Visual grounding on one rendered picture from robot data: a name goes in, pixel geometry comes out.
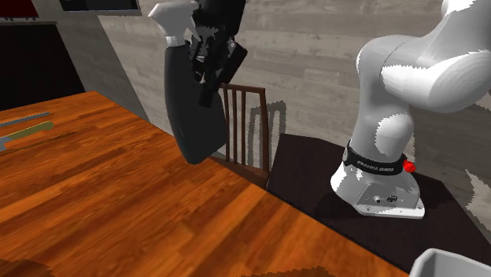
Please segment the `brown wooden chair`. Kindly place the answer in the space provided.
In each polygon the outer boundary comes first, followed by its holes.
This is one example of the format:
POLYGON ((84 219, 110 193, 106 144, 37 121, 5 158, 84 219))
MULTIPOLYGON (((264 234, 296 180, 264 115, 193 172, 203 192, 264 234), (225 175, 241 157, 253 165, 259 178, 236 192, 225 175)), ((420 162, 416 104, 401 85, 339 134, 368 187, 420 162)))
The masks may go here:
POLYGON ((224 157, 218 152, 210 159, 230 169, 249 182, 265 189, 270 175, 271 151, 269 147, 269 122, 266 102, 266 90, 263 87, 251 87, 238 84, 221 84, 227 138, 224 157), (257 94, 260 100, 260 149, 261 166, 256 168, 246 163, 248 142, 246 141, 246 94, 257 94))

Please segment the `dark robot stand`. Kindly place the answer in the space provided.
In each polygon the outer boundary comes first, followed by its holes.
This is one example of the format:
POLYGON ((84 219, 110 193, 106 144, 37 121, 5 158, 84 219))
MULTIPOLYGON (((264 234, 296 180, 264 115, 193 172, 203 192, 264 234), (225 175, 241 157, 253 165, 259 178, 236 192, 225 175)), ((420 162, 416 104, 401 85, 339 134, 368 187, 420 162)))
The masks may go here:
POLYGON ((414 175, 426 210, 421 220, 359 214, 330 186, 343 151, 322 139, 280 135, 268 191, 405 272, 429 248, 491 266, 491 243, 436 179, 414 175))

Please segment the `wooden table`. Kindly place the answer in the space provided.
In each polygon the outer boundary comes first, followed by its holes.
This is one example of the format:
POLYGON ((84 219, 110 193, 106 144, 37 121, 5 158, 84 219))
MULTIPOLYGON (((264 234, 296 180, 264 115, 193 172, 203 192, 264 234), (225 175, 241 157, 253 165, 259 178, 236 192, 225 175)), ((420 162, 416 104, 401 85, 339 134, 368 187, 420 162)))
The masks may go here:
POLYGON ((98 93, 0 123, 33 113, 54 128, 0 153, 0 277, 408 277, 98 93))

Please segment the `grey utensil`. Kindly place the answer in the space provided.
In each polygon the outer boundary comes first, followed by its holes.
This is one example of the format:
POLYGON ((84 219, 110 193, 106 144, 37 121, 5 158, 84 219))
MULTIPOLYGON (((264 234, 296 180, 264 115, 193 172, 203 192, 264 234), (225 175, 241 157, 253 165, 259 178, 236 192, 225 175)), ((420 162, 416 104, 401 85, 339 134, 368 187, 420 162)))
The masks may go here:
POLYGON ((43 113, 32 114, 32 115, 29 115, 29 116, 24 116, 24 117, 21 117, 21 118, 17 118, 15 120, 9 120, 9 121, 6 121, 6 122, 2 122, 2 123, 0 123, 0 128, 12 126, 14 124, 23 123, 23 122, 26 122, 26 121, 29 121, 29 120, 34 120, 34 119, 38 119, 38 118, 49 116, 49 115, 50 115, 50 112, 43 112, 43 113))

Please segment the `white container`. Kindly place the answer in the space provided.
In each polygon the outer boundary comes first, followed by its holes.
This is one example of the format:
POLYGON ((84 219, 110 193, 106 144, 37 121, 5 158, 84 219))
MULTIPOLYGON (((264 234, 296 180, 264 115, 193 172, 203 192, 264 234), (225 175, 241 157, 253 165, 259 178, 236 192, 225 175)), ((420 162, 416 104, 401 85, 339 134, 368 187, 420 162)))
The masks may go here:
POLYGON ((491 266, 457 253, 429 248, 415 259, 408 277, 491 277, 491 266))

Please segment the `grey framed dark wall picture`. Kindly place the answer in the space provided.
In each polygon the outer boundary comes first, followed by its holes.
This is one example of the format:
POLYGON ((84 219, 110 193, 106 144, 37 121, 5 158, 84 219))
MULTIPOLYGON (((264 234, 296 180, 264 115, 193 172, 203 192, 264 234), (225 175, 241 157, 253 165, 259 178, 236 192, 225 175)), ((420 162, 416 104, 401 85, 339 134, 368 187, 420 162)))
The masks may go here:
POLYGON ((90 12, 102 16, 141 16, 138 0, 59 0, 66 12, 90 12))

